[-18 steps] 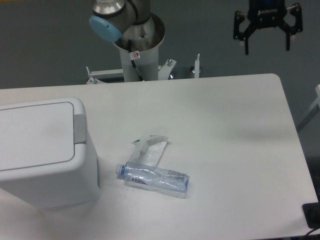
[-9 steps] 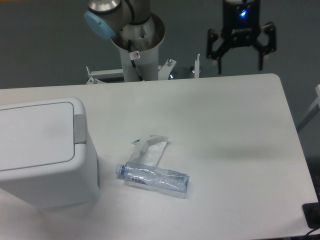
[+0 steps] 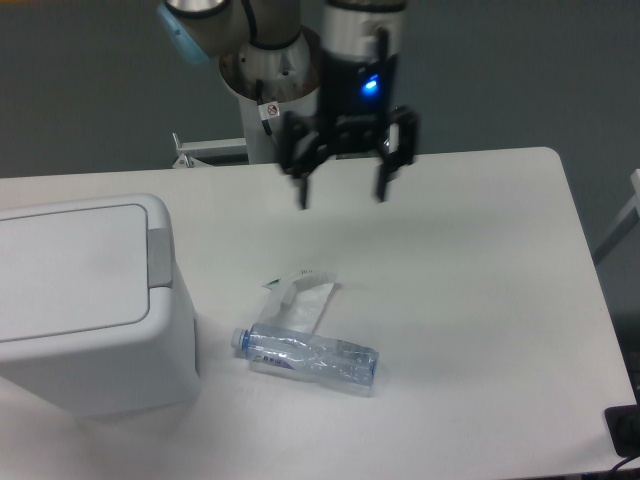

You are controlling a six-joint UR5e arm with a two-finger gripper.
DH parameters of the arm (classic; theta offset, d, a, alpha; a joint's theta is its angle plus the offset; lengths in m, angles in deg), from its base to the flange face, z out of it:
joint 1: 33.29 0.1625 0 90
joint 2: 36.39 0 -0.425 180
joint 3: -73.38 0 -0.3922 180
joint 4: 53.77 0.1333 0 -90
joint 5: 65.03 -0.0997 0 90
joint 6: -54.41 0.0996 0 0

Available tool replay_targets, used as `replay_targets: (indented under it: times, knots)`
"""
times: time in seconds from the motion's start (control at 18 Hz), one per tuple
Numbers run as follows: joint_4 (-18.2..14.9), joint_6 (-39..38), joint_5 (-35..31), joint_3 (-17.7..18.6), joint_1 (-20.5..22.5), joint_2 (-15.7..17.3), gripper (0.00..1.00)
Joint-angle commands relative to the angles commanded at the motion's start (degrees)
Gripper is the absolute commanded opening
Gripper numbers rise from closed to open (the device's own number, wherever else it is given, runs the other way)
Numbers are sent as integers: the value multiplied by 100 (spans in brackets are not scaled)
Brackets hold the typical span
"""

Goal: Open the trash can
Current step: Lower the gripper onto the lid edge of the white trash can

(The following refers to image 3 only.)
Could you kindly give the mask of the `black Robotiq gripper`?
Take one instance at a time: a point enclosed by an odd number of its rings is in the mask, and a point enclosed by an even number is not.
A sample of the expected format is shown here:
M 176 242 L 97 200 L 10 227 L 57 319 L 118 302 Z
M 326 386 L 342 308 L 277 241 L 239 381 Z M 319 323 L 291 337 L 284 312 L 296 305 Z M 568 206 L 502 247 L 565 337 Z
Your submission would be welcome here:
M 414 163 L 419 115 L 406 105 L 391 111 L 396 64 L 387 53 L 363 59 L 322 52 L 316 113 L 286 112 L 278 139 L 278 163 L 298 188 L 300 209 L 308 208 L 311 174 L 331 156 L 378 152 L 380 202 L 398 170 Z

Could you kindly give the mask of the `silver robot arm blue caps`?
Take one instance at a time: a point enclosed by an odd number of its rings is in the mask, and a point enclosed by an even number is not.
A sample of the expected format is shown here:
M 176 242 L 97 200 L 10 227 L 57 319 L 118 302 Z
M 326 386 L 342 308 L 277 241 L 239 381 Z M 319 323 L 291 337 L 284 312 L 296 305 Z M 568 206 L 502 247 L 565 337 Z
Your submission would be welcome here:
M 158 16 L 190 63 L 216 60 L 237 98 L 246 154 L 275 164 L 305 206 L 312 173 L 332 157 L 374 153 L 374 194 L 410 165 L 419 116 L 394 106 L 403 1 L 328 1 L 320 31 L 298 1 L 163 1 Z

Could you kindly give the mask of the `white metal robot base frame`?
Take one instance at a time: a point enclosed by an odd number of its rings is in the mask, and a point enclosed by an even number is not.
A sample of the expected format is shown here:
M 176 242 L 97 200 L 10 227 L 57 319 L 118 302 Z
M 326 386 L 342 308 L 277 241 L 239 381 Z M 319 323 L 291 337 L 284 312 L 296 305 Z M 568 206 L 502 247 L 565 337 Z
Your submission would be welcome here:
M 277 100 L 254 100 L 238 96 L 244 136 L 222 140 L 181 142 L 173 134 L 176 160 L 174 168 L 195 168 L 209 165 L 233 164 L 247 161 L 248 164 L 276 163 L 278 139 L 286 112 L 311 116 L 316 111 L 317 91 L 301 98 L 281 102 Z

